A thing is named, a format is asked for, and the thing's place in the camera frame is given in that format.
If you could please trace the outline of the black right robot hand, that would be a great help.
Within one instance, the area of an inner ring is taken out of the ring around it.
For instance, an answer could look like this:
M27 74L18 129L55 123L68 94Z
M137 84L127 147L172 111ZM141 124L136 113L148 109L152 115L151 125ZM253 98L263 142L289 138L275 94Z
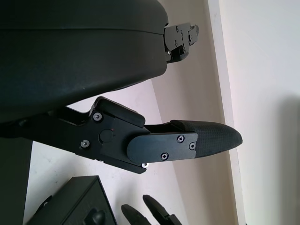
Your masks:
M182 225L179 219L174 214L169 214L156 199L150 195L143 195L142 198L160 225ZM150 225L145 216L128 204L122 205L121 211L131 225Z

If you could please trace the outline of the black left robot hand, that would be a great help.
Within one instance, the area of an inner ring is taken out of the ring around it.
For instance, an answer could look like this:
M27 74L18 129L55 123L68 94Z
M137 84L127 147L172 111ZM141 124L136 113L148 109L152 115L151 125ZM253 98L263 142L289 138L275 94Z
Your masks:
M242 144L204 121L146 125L102 97L162 75L188 55L197 25L169 26L156 0L3 0L0 135L141 174L148 163L202 158Z

